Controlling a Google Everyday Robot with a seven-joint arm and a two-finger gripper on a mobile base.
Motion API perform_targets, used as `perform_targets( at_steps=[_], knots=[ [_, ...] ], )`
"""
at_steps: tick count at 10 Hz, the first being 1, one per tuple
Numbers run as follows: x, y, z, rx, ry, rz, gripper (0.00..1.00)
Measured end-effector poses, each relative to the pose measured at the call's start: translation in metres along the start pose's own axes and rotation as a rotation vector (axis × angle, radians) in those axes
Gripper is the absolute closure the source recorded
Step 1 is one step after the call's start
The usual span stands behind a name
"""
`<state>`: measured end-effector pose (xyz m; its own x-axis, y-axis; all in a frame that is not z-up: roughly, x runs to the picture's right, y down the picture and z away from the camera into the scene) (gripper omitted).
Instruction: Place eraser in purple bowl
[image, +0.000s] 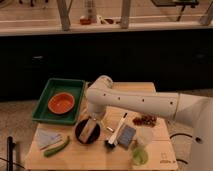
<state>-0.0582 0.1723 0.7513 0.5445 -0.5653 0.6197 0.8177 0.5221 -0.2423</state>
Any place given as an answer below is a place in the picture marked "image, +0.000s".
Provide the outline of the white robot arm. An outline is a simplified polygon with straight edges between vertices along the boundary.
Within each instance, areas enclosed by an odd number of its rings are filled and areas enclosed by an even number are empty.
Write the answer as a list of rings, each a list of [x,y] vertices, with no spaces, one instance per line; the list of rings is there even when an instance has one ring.
[[[173,120],[194,129],[188,171],[213,171],[213,97],[167,92],[133,92],[113,88],[102,75],[86,90],[88,112],[102,119],[107,106]]]

